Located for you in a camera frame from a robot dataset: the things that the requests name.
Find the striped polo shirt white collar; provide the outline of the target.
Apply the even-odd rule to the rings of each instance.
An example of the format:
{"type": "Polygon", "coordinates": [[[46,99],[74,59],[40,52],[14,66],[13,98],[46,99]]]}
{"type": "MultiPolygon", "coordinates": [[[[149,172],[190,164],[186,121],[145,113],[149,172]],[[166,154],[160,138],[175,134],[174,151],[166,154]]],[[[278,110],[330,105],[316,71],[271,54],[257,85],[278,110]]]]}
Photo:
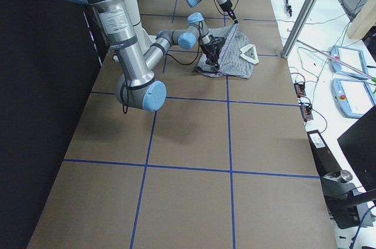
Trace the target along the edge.
{"type": "Polygon", "coordinates": [[[232,24],[221,28],[209,28],[209,34],[214,37],[224,38],[225,43],[220,51],[218,64],[219,68],[206,63],[206,55],[203,53],[197,65],[194,67],[198,73],[211,77],[235,76],[243,79],[250,79],[253,73],[254,64],[243,58],[258,58],[255,49],[242,52],[241,48],[248,46],[249,38],[239,31],[238,24],[232,24]]]}

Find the small orange circuit board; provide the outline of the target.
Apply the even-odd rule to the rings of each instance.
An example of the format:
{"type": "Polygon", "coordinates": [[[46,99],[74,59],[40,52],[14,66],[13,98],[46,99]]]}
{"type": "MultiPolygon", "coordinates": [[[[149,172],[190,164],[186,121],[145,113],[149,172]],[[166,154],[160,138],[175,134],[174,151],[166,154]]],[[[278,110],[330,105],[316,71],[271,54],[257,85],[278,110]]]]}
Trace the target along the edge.
{"type": "Polygon", "coordinates": [[[296,92],[296,95],[298,98],[302,96],[306,96],[306,91],[305,91],[305,84],[303,83],[294,83],[294,90],[296,92]]]}

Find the far blue teach pendant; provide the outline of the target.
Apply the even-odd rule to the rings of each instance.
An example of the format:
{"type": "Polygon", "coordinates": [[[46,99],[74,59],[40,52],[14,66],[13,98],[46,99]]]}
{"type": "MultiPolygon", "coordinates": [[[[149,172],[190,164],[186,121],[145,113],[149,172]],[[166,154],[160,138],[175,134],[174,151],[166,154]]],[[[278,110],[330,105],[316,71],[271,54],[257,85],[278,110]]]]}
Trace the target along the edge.
{"type": "MultiPolygon", "coordinates": [[[[348,65],[351,65],[352,67],[355,67],[358,70],[361,70],[363,73],[368,73],[362,50],[335,45],[331,48],[330,55],[333,57],[339,57],[341,61],[345,62],[348,65]]],[[[331,61],[331,70],[334,73],[339,73],[344,76],[351,76],[359,80],[367,80],[365,76],[335,61],[331,61]]]]}

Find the blue teach pendant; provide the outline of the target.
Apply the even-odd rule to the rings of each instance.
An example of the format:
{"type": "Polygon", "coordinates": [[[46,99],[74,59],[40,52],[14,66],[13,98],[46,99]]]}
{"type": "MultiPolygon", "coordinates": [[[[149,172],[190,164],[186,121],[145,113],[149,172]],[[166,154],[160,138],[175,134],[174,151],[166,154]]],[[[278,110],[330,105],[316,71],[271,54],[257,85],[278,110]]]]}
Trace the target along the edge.
{"type": "MultiPolygon", "coordinates": [[[[331,48],[330,55],[333,57],[339,57],[341,61],[345,62],[348,65],[351,65],[352,67],[355,67],[358,70],[361,70],[363,73],[368,73],[362,50],[335,45],[331,48]]],[[[359,80],[367,80],[365,76],[335,61],[331,61],[331,70],[334,73],[339,73],[344,76],[351,76],[359,80]]]]}
{"type": "Polygon", "coordinates": [[[344,117],[359,119],[375,106],[375,95],[365,80],[336,78],[331,91],[344,117]]]}

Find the near blue teach pendant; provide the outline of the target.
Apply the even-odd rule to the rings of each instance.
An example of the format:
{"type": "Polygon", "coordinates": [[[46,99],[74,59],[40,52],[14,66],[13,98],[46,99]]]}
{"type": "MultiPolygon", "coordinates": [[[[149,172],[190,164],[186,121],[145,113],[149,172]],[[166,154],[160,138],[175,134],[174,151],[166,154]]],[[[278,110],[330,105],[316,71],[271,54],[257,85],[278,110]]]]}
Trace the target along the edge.
{"type": "Polygon", "coordinates": [[[375,95],[365,80],[336,78],[331,91],[344,117],[359,119],[375,106],[375,95]]]}

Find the black box with label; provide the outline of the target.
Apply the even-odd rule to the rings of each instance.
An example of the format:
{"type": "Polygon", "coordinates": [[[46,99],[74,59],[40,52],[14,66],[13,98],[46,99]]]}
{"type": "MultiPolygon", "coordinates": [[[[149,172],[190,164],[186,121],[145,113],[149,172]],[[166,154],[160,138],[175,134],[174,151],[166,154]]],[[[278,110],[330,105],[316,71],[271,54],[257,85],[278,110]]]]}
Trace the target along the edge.
{"type": "Polygon", "coordinates": [[[318,130],[307,132],[315,166],[320,177],[341,170],[340,165],[318,130]]]}

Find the black monitor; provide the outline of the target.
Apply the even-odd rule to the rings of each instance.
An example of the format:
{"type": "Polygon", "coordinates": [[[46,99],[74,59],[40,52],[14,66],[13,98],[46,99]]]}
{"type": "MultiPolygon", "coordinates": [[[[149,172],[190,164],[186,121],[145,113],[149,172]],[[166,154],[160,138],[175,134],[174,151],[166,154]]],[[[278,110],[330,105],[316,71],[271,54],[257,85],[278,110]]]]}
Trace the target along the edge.
{"type": "Polygon", "coordinates": [[[362,186],[366,190],[375,189],[375,108],[359,118],[337,141],[362,186]]]}

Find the metal cup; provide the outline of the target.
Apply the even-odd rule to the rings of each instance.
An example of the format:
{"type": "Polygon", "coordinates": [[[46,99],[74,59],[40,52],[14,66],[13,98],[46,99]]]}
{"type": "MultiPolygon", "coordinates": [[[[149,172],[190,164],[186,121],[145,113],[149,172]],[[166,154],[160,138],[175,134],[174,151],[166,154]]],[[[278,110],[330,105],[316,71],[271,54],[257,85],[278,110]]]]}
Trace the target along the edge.
{"type": "Polygon", "coordinates": [[[349,172],[348,170],[340,170],[338,172],[337,180],[340,183],[349,183],[352,179],[353,179],[353,176],[351,172],[349,172]]]}

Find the aluminium frame post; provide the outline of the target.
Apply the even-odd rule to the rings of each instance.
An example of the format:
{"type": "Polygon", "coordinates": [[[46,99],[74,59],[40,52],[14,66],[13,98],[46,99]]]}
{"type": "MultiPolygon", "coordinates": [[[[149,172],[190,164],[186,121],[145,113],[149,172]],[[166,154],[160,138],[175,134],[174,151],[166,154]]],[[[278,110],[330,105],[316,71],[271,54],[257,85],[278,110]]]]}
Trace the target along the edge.
{"type": "Polygon", "coordinates": [[[294,26],[285,42],[283,50],[281,52],[281,57],[287,59],[294,44],[297,42],[297,38],[299,37],[306,20],[315,4],[316,0],[305,0],[302,8],[298,14],[298,17],[294,23],[294,26]]]}

